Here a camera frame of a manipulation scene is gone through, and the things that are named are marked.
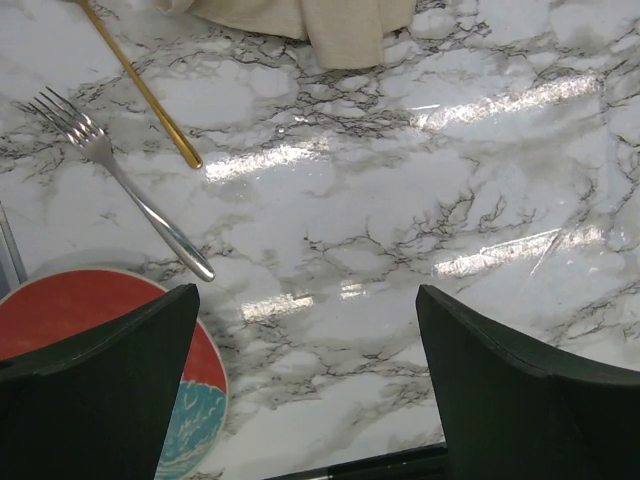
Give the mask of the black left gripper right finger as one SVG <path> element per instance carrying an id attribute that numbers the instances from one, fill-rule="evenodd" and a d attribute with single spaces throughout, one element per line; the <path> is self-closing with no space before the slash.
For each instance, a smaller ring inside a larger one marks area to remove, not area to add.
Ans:
<path id="1" fill-rule="evenodd" d="M 639 374 L 422 285 L 416 311 L 453 479 L 636 479 Z"/>

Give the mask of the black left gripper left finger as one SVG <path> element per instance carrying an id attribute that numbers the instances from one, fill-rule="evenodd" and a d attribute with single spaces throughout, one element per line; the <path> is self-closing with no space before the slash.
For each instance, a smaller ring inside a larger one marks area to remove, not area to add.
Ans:
<path id="1" fill-rule="evenodd" d="M 153 478 L 199 306 L 195 285 L 178 286 L 2 361 L 2 478 Z"/>

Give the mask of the beige linen napkin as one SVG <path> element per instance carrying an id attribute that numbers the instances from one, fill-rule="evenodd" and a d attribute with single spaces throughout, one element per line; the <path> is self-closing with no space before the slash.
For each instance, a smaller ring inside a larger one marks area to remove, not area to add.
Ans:
<path id="1" fill-rule="evenodd" d="M 252 33 L 308 41 L 325 69 L 357 70 L 383 62 L 385 35 L 411 24 L 413 0 L 156 1 L 168 14 L 188 13 Z"/>

